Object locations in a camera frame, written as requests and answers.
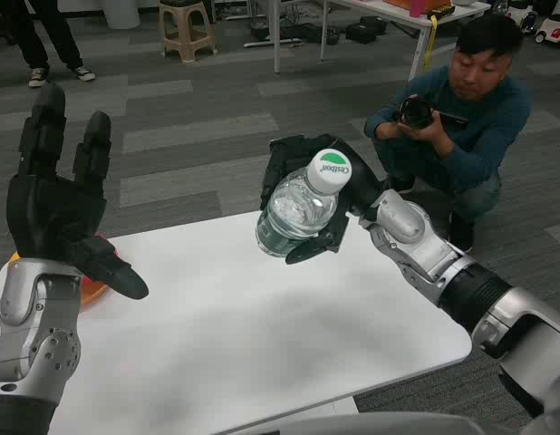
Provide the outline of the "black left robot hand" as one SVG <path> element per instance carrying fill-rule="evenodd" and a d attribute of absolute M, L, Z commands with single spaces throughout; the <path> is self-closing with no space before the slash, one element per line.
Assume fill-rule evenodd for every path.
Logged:
<path fill-rule="evenodd" d="M 111 154 L 111 119 L 96 111 L 77 145 L 73 179 L 58 175 L 62 154 L 65 93 L 48 83 L 25 120 L 20 159 L 7 192 L 6 221 L 19 256 L 63 262 L 93 281 L 130 299 L 145 298 L 149 289 L 114 245 L 98 236 L 107 201 L 103 183 Z"/>

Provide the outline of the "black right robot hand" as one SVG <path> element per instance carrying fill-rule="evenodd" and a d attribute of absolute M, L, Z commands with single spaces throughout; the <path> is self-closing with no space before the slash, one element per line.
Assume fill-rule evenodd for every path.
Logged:
<path fill-rule="evenodd" d="M 361 215 L 383 191 L 365 160 L 330 134 L 269 143 L 256 241 L 263 252 L 295 265 L 338 252 L 348 213 Z"/>

